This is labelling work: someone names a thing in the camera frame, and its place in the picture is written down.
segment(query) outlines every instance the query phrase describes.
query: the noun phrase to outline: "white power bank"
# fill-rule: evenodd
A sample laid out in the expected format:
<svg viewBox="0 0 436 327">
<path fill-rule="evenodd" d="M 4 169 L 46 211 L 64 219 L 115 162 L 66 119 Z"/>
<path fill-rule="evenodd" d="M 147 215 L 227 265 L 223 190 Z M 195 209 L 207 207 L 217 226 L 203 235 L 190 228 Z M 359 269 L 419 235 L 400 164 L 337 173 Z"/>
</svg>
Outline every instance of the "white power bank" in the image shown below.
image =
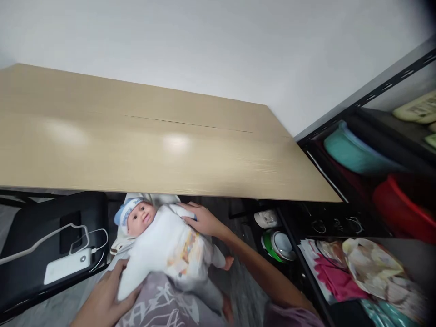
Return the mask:
<svg viewBox="0 0 436 327">
<path fill-rule="evenodd" d="M 50 262 L 45 268 L 44 285 L 56 282 L 91 264 L 91 249 L 86 248 L 61 259 Z"/>
</svg>

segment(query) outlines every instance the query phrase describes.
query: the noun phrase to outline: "doll face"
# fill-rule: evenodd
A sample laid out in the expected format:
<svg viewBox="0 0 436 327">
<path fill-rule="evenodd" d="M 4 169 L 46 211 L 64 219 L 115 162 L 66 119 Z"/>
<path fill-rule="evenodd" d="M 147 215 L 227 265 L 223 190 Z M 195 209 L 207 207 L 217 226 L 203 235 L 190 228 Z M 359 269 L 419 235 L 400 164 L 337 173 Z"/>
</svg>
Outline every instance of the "doll face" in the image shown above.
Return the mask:
<svg viewBox="0 0 436 327">
<path fill-rule="evenodd" d="M 156 209 L 147 202 L 140 202 L 127 218 L 127 234 L 138 237 L 153 222 Z"/>
</svg>

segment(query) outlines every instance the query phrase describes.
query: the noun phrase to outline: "doll head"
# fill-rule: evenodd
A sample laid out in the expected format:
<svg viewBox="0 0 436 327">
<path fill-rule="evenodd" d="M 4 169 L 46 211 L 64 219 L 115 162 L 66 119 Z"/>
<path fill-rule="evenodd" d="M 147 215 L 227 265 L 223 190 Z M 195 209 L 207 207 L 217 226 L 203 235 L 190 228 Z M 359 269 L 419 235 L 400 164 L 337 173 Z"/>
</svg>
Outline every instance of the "doll head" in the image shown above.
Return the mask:
<svg viewBox="0 0 436 327">
<path fill-rule="evenodd" d="M 115 215 L 115 224 L 126 235 L 138 237 L 153 222 L 156 208 L 144 198 L 129 198 Z"/>
</svg>

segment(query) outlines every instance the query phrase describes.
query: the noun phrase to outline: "desk surface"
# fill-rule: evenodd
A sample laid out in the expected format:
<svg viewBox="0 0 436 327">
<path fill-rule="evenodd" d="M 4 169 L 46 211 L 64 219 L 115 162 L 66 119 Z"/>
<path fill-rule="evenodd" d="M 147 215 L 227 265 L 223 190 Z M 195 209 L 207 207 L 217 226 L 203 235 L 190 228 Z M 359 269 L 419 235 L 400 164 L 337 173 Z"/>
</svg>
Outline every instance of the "desk surface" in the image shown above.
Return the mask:
<svg viewBox="0 0 436 327">
<path fill-rule="evenodd" d="M 260 104 L 17 64 L 0 185 L 339 202 Z"/>
</svg>

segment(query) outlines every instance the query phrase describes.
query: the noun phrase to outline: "floor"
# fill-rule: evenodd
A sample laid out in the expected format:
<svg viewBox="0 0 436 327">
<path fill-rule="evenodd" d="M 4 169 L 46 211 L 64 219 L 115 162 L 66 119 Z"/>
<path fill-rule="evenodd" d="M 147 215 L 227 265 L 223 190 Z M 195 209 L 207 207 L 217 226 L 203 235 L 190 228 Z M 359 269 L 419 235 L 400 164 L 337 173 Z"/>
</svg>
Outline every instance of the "floor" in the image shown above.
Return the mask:
<svg viewBox="0 0 436 327">
<path fill-rule="evenodd" d="M 72 194 L 71 191 L 53 191 L 57 194 Z M 207 207 L 223 223 L 228 225 L 240 238 L 255 248 L 253 235 L 246 225 L 241 224 L 244 217 L 229 220 L 230 213 L 238 213 L 243 210 L 240 199 L 191 197 L 183 198 L 182 202 L 195 201 Z M 12 224 L 14 215 L 18 209 L 0 205 L 0 251 L 3 248 L 8 230 Z M 217 246 L 224 255 L 232 252 L 220 241 L 216 240 Z M 23 314 L 5 323 L 5 327 L 37 327 L 37 326 L 67 326 L 73 320 L 76 312 L 85 302 L 94 284 L 100 275 L 95 275 L 75 286 L 53 296 L 52 298 L 30 308 Z M 229 272 L 214 267 L 210 270 L 211 279 L 220 289 L 226 292 L 232 301 L 235 326 L 262 326 L 264 305 L 268 300 L 267 295 L 253 280 L 243 263 L 238 258 Z"/>
</svg>

